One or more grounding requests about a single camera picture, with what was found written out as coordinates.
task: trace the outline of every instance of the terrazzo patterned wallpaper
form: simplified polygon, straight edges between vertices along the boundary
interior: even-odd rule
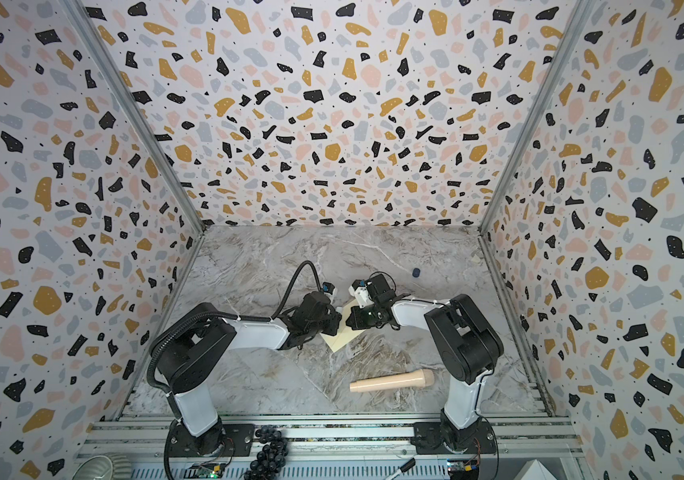
[[[206,224],[470,225],[570,0],[87,0]]]
[[[0,480],[122,406],[187,223],[59,5],[0,0]]]
[[[596,478],[684,480],[684,0],[597,2],[489,239]]]

